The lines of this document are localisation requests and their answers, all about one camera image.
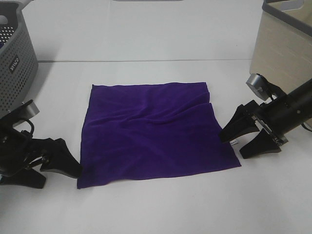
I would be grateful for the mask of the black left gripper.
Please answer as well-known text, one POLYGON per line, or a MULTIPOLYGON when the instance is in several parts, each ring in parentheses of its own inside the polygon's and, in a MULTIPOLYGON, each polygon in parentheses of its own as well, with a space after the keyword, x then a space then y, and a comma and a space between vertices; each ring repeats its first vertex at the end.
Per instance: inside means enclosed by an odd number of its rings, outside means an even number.
POLYGON ((41 164, 41 172, 52 172, 68 177, 80 177, 82 166, 70 153, 66 142, 58 139, 32 139, 33 123, 24 117, 31 130, 17 131, 13 123, 0 122, 0 179, 1 185, 18 185, 42 189, 46 177, 32 169, 41 164))

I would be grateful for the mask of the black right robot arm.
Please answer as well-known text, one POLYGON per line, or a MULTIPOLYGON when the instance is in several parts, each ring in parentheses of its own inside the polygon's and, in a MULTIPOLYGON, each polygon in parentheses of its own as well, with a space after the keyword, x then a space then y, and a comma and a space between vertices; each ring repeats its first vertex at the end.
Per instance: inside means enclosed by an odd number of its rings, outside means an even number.
POLYGON ((262 100, 239 105, 229 123, 219 133, 221 142, 230 142, 248 133, 258 135, 240 149, 244 159, 281 152, 288 142, 285 134, 312 117, 312 82, 308 80, 290 93, 260 74, 251 74, 246 84, 262 100))

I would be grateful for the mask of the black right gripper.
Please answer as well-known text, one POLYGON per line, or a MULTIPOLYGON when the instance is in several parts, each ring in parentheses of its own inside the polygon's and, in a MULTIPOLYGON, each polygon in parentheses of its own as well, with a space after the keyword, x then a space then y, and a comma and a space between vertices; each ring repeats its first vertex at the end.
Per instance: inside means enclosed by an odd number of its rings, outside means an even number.
POLYGON ((270 103, 257 104, 254 100, 239 105, 229 123, 219 133, 222 143, 230 142, 240 136, 259 132, 239 152, 244 159, 262 154, 279 153, 280 146, 288 143, 286 123, 288 103, 275 99, 270 103))

